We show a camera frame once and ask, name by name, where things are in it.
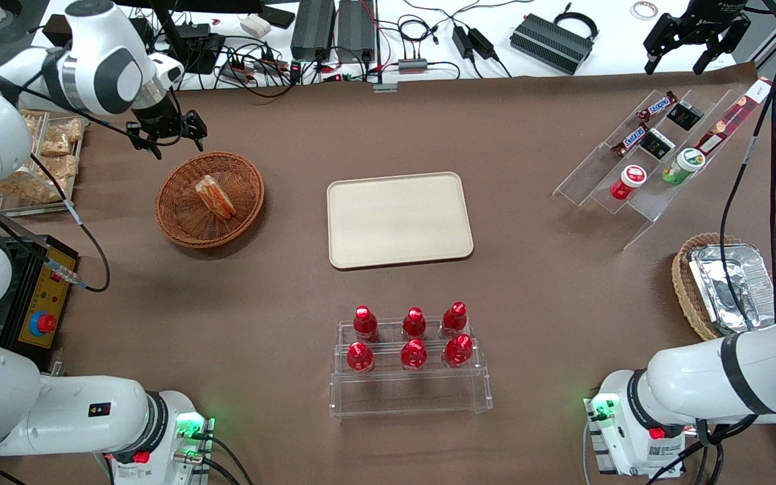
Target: woven basket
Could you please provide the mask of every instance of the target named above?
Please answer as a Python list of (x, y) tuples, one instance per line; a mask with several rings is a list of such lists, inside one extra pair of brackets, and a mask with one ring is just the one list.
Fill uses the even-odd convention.
[[(733, 236), (723, 238), (725, 245), (736, 245), (740, 242), (742, 242), (741, 239)], [(690, 267), (687, 265), (687, 252), (699, 246), (719, 244), (720, 237), (716, 232), (699, 234), (688, 239), (672, 258), (672, 285), (678, 296), (678, 304), (681, 304), (681, 311), (683, 311), (690, 326), (693, 327), (693, 331), (699, 334), (703, 340), (713, 340), (723, 336), (717, 333), (705, 312), (703, 297), (699, 294), (699, 289), (693, 282), (693, 273), (690, 272)]]
[[(196, 185), (212, 175), (237, 212), (221, 219), (205, 206)], [(265, 199), (259, 171), (247, 159), (227, 152), (200, 154), (176, 168), (160, 185), (154, 217), (160, 230), (176, 245), (215, 248), (237, 238), (253, 224)]]

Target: green light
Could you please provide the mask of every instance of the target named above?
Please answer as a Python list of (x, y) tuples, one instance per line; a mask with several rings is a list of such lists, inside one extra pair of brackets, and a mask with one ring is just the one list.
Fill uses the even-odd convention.
[(185, 412), (179, 414), (176, 419), (176, 432), (181, 436), (190, 437), (194, 433), (202, 432), (205, 426), (205, 418), (198, 412)]

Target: acrylic display stand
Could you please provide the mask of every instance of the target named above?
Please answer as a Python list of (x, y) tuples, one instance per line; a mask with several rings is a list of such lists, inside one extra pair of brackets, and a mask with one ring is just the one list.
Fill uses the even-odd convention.
[(472, 331), (471, 319), (465, 333), (472, 337), (472, 358), (459, 368), (441, 362), (447, 339), (439, 337), (441, 316), (427, 316), (424, 346), (427, 362), (418, 370), (404, 370), (400, 350), (406, 341), (401, 334), (403, 320), (379, 322), (379, 341), (367, 344), (375, 357), (375, 368), (358, 374), (347, 365), (349, 344), (356, 341), (351, 320), (337, 325), (337, 344), (331, 365), (329, 390), (332, 418), (419, 412), (474, 411), (493, 408), (490, 373), (480, 343)]
[[(657, 129), (662, 135), (675, 144), (662, 159), (658, 160), (652, 156), (645, 148), (637, 146), (632, 148), (625, 157), (620, 158), (618, 154), (610, 151), (628, 135), (634, 132), (640, 125), (637, 113), (644, 108), (650, 107), (655, 102), (662, 99), (664, 93), (653, 91), (648, 98), (641, 102), (634, 111), (631, 111), (627, 119), (616, 128), (612, 134), (594, 149), (585, 160), (573, 169), (570, 175), (558, 185), (552, 194), (560, 193), (567, 197), (575, 205), (582, 206), (585, 203), (594, 201), (607, 209), (608, 212), (616, 214), (622, 211), (626, 206), (629, 211), (637, 212), (645, 219), (643, 226), (628, 240), (625, 249), (628, 248), (634, 240), (637, 240), (647, 230), (652, 227), (660, 216), (669, 207), (672, 200), (684, 190), (684, 187), (690, 183), (690, 180), (701, 174), (702, 170), (696, 172), (679, 185), (671, 185), (663, 181), (662, 174), (668, 168), (675, 156), (685, 148), (696, 146), (702, 136), (711, 129), (712, 126), (720, 120), (724, 112), (730, 108), (739, 98), (735, 91), (727, 91), (717, 102), (711, 102), (698, 93), (687, 91), (680, 99), (689, 102), (695, 108), (705, 114), (692, 129), (685, 130), (678, 126), (666, 115), (672, 110), (672, 105), (657, 113), (649, 121), (645, 122), (650, 129)], [(724, 140), (707, 157), (705, 166), (708, 166), (714, 160), (716, 154), (720, 153), (721, 148), (726, 143)], [(622, 170), (628, 165), (641, 166), (649, 175), (646, 183), (632, 191), (626, 200), (619, 200), (610, 194), (610, 185), (618, 179)]]

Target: red bottle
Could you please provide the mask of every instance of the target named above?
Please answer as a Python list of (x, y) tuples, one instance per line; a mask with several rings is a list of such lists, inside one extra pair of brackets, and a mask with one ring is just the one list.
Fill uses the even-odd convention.
[(379, 326), (376, 323), (376, 315), (366, 306), (359, 306), (355, 310), (355, 318), (352, 320), (355, 328), (355, 337), (363, 342), (371, 344), (379, 341)]
[(465, 329), (465, 303), (458, 301), (447, 309), (443, 316), (443, 324), (439, 326), (439, 335), (443, 338), (453, 338)]
[(418, 370), (427, 362), (427, 348), (418, 338), (413, 338), (400, 350), (400, 363), (406, 370)]
[(407, 341), (413, 338), (423, 338), (424, 331), (427, 329), (427, 322), (424, 320), (424, 313), (417, 306), (409, 309), (406, 318), (403, 319), (403, 338)]
[(447, 342), (443, 351), (443, 363), (446, 366), (461, 366), (472, 358), (472, 338), (464, 333)]
[(375, 366), (375, 359), (373, 359), (373, 351), (366, 344), (360, 342), (353, 342), (349, 345), (349, 351), (346, 354), (346, 363), (349, 364), (355, 372), (370, 372)]

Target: beige tray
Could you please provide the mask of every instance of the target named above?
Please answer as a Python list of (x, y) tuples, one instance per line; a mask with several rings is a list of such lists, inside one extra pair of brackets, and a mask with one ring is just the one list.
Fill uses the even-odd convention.
[(472, 254), (463, 184), (454, 172), (333, 182), (327, 208), (329, 258), (339, 269)]

